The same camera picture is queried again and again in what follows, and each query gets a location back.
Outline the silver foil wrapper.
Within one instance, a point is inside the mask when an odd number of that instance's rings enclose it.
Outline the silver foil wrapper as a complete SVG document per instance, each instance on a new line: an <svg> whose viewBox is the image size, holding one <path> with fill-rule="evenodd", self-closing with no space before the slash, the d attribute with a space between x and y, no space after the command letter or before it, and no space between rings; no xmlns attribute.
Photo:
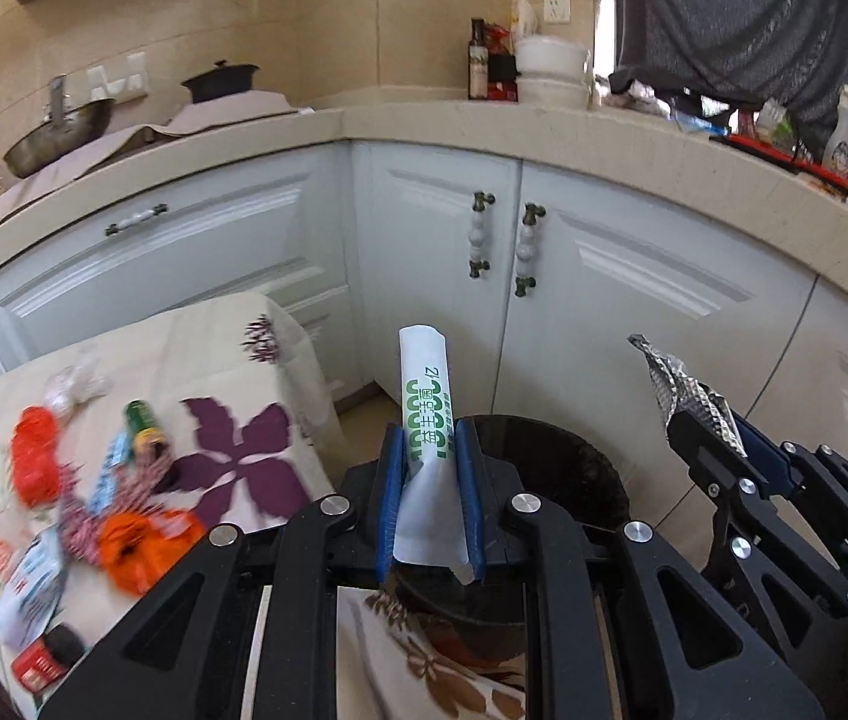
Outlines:
<svg viewBox="0 0 848 720"><path fill-rule="evenodd" d="M642 333L632 333L627 341L647 362L664 429L670 427L676 415L684 413L737 457L748 458L735 415L723 395L691 374L686 362L661 351Z"/></svg>

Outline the clear plastic bag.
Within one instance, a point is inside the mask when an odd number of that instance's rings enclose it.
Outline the clear plastic bag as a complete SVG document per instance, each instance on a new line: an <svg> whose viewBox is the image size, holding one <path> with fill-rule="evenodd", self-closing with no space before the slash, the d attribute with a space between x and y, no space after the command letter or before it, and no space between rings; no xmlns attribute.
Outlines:
<svg viewBox="0 0 848 720"><path fill-rule="evenodd" d="M58 421L66 422L93 398L110 392L111 382L98 370L95 358L79 359L48 380L43 406Z"/></svg>

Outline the green yellow small bottle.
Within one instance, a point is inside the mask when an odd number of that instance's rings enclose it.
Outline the green yellow small bottle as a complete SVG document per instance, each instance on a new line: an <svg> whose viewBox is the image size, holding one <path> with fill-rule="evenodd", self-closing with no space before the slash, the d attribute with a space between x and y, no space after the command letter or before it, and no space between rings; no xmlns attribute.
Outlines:
<svg viewBox="0 0 848 720"><path fill-rule="evenodd" d="M129 401L124 406L124 419L137 463L152 465L170 455L170 439L161 429L160 422L147 401Z"/></svg>

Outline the dark hanging cloth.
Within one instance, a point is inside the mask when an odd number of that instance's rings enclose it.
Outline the dark hanging cloth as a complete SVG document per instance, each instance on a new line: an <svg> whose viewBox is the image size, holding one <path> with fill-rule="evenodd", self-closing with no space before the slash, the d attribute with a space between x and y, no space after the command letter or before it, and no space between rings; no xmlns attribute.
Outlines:
<svg viewBox="0 0 848 720"><path fill-rule="evenodd" d="M821 154L848 86L848 0L616 0L622 68L705 93L775 99Z"/></svg>

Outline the white stacked bowls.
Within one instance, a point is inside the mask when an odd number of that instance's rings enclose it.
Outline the white stacked bowls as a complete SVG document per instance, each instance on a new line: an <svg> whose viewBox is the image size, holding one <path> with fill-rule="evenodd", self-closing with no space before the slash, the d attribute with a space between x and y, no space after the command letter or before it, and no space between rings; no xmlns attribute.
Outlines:
<svg viewBox="0 0 848 720"><path fill-rule="evenodd" d="M560 37L522 37L515 44L518 103L585 109L590 99L590 50Z"/></svg>

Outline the translucent orange-print plastic bag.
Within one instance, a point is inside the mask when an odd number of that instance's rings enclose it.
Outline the translucent orange-print plastic bag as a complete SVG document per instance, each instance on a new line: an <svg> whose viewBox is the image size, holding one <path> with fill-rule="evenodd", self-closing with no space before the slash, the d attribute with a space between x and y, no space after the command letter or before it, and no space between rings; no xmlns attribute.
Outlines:
<svg viewBox="0 0 848 720"><path fill-rule="evenodd" d="M33 541L33 528L17 509L0 511L0 578L7 578Z"/></svg>

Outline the pink stove cover cloth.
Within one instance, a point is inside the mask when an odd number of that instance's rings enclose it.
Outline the pink stove cover cloth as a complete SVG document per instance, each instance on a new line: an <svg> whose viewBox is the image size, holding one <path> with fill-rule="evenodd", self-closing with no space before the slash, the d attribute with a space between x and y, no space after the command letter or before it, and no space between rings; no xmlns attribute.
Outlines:
<svg viewBox="0 0 848 720"><path fill-rule="evenodd" d="M186 104L167 125L139 124L106 133L1 193L0 224L20 208L149 146L193 137L216 128L300 112L302 107L292 106L284 94L252 89L207 103Z"/></svg>

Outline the white wall socket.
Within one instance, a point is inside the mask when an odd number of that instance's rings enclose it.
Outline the white wall socket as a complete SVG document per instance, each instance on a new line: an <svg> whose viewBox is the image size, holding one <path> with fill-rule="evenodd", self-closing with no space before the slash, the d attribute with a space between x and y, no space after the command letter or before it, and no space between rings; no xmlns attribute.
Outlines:
<svg viewBox="0 0 848 720"><path fill-rule="evenodd" d="M572 0L543 0L543 18L548 25L568 25L572 21Z"/></svg>

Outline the blue white snack bag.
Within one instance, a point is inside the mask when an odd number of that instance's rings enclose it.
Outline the blue white snack bag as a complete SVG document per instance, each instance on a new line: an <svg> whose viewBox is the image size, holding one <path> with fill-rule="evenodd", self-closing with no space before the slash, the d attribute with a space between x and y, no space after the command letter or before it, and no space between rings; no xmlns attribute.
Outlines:
<svg viewBox="0 0 848 720"><path fill-rule="evenodd" d="M1 644L19 652L40 637L61 600L65 571L58 528L44 528L0 591Z"/></svg>

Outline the white green-lettered paper sleeve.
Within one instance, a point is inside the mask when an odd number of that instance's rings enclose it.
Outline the white green-lettered paper sleeve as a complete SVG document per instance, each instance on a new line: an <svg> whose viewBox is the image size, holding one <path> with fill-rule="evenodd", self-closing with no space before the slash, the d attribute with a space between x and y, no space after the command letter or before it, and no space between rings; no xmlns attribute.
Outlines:
<svg viewBox="0 0 848 720"><path fill-rule="evenodd" d="M456 582L469 585L474 569L456 470L447 340L428 325L404 327L399 355L407 473L394 557L403 564L448 569Z"/></svg>

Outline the orange plastic bag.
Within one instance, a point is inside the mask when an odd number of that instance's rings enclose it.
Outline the orange plastic bag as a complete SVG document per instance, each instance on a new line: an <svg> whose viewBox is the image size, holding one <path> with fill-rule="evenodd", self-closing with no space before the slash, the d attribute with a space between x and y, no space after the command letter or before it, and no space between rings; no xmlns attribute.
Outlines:
<svg viewBox="0 0 848 720"><path fill-rule="evenodd" d="M142 596L206 535L189 511L111 515L98 535L100 566L116 589Z"/></svg>

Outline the dark sauce bottle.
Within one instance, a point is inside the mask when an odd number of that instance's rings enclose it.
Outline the dark sauce bottle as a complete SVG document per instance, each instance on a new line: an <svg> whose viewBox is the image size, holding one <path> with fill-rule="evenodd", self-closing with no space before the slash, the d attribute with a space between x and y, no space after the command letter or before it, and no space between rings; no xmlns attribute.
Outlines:
<svg viewBox="0 0 848 720"><path fill-rule="evenodd" d="M487 64L489 49L487 48L483 18L472 18L471 36L468 43L468 99L469 101L484 101L487 98Z"/></svg>

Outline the floral tablecloth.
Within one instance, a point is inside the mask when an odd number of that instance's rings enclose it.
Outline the floral tablecloth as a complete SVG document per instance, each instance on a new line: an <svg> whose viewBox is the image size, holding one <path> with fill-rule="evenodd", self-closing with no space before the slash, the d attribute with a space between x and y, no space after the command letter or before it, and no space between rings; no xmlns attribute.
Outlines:
<svg viewBox="0 0 848 720"><path fill-rule="evenodd" d="M54 374L83 358L98 361L110 392L69 421L54 418L58 499L28 509L10 479L15 424L28 406L43 406ZM113 504L92 515L88 501L111 440L127 433L124 406L133 400L152 406L170 455L152 465L132 456L119 472ZM67 571L44 632L67 624L85 645L103 639L140 598L116 589L100 566L98 535L108 517L189 511L206 535L220 523L248 533L277 528L331 494L354 460L308 333L261 294L163 312L0 376L0 511L25 514L33 539L58 528ZM0 578L0 591L7 578ZM0 714L38 718L65 676L30 694L12 674L20 652L0 642Z"/></svg>

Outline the light blue wrapper strip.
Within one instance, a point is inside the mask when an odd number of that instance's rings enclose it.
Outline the light blue wrapper strip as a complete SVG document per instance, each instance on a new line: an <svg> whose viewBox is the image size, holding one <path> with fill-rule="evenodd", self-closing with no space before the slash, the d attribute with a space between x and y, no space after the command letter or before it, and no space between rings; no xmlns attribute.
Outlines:
<svg viewBox="0 0 848 720"><path fill-rule="evenodd" d="M87 504L88 512L92 515L103 514L115 500L116 489L118 489L118 476L122 468L131 461L133 449L131 449L131 438L126 431L121 431L111 440L100 474L93 488L92 497Z"/></svg>

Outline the white spray bottle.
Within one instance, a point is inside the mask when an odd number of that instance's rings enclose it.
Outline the white spray bottle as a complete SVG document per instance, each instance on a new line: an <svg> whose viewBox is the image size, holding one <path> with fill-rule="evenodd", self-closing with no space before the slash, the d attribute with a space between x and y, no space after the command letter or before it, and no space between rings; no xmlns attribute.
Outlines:
<svg viewBox="0 0 848 720"><path fill-rule="evenodd" d="M848 85L840 87L837 122L824 146L822 167L841 181L848 181Z"/></svg>

